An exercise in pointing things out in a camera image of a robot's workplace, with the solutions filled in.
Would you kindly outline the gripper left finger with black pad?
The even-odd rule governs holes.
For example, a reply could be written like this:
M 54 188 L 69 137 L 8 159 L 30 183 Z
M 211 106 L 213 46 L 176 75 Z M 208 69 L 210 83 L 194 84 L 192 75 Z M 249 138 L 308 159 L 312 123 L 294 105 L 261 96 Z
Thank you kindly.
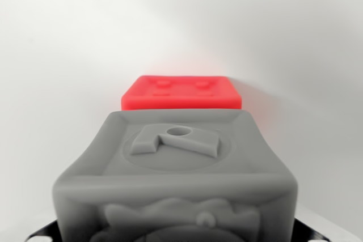
M 61 242 L 60 230 L 56 220 L 50 222 L 27 237 L 27 241 L 56 241 Z

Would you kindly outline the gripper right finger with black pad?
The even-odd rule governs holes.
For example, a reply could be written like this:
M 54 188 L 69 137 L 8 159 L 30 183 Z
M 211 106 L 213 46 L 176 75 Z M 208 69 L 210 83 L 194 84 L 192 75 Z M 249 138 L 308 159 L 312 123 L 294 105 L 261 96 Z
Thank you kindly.
M 323 225 L 320 220 L 314 218 L 298 218 L 294 219 L 293 241 L 329 241 L 330 239 L 322 232 Z

